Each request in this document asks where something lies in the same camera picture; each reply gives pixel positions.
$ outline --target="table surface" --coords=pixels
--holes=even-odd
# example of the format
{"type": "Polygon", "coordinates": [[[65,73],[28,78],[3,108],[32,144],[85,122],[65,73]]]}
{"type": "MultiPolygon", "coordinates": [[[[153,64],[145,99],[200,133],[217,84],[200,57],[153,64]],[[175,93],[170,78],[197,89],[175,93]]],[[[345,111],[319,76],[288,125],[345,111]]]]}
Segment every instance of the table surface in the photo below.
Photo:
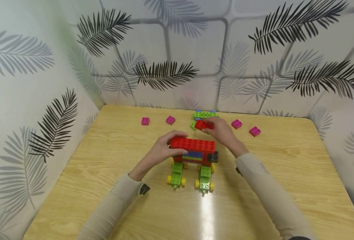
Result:
{"type": "MultiPolygon", "coordinates": [[[[189,138],[211,140],[190,129],[194,111],[104,106],[59,177],[24,240],[75,239],[117,179],[128,172],[156,139],[173,130],[189,138]],[[165,119],[174,116],[170,126],[165,119]],[[141,118],[150,125],[142,126],[141,118]]],[[[334,169],[313,122],[304,118],[218,113],[268,171],[284,186],[311,223],[319,240],[354,240],[354,207],[334,169]],[[248,131],[261,129],[257,137],[248,131]]],[[[129,207],[109,239],[279,240],[280,236],[256,195],[235,170],[234,157],[216,143],[219,161],[213,193],[194,189],[194,164],[184,169],[186,186],[167,185],[170,159],[143,179],[151,190],[129,207]]]]}

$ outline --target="sleeve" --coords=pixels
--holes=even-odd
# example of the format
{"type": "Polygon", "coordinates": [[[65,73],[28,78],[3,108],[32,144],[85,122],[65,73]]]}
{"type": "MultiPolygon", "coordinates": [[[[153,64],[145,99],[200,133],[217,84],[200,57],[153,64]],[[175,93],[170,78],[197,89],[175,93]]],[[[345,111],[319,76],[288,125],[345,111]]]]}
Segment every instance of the sleeve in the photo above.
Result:
{"type": "Polygon", "coordinates": [[[140,193],[142,182],[128,174],[118,179],[107,195],[81,228],[77,240],[105,240],[120,220],[126,209],[140,193]]]}
{"type": "Polygon", "coordinates": [[[253,154],[238,157],[236,165],[284,240],[316,240],[301,210],[253,154]]]}

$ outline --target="yellow wheel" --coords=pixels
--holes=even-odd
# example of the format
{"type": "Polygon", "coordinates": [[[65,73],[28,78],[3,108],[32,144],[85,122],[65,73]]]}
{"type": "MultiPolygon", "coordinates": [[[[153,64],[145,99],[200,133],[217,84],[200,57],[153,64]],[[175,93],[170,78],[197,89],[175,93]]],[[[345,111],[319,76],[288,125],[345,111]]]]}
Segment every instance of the yellow wheel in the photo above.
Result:
{"type": "Polygon", "coordinates": [[[194,188],[195,189],[199,189],[199,187],[200,187],[200,180],[196,180],[196,182],[195,182],[195,184],[194,184],[194,188]]]}
{"type": "Polygon", "coordinates": [[[213,182],[210,183],[209,191],[210,192],[214,191],[214,183],[213,182]]]}

